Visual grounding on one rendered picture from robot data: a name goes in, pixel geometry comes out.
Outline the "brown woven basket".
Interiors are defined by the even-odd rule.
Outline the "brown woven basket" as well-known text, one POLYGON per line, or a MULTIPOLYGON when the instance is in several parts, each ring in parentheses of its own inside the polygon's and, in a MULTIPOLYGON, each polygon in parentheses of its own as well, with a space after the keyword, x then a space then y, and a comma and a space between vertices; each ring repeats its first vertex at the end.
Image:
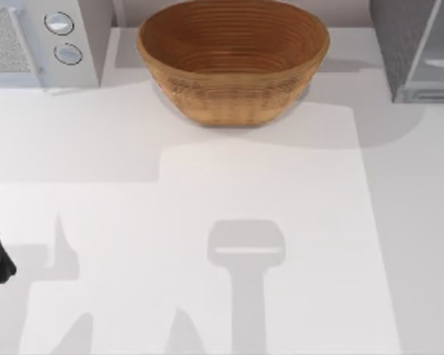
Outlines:
POLYGON ((326 25, 278 0, 188 0, 138 28, 153 80, 203 126, 257 126, 301 97, 330 45, 326 25))

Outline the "microwave knob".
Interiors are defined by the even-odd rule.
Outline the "microwave knob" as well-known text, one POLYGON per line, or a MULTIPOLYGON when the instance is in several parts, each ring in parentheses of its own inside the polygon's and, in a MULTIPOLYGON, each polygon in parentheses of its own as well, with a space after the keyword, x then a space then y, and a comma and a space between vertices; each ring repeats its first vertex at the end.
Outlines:
POLYGON ((53 54, 60 63, 68 66, 75 66, 83 59, 83 54, 80 49, 69 43, 55 46, 53 54))
POLYGON ((44 16, 44 26, 57 36, 67 36, 74 30, 73 19, 63 12, 48 13, 44 16))

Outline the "pale microwave oven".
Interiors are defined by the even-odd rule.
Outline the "pale microwave oven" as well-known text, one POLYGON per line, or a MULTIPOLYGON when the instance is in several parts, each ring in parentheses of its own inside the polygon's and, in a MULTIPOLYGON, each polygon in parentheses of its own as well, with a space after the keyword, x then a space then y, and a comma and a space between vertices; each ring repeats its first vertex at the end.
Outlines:
POLYGON ((114 18, 113 0, 0 0, 0 89, 99 87, 114 18), (54 12, 73 19, 69 35, 44 26, 54 12), (64 43, 80 49, 79 64, 55 58, 55 46, 64 43))

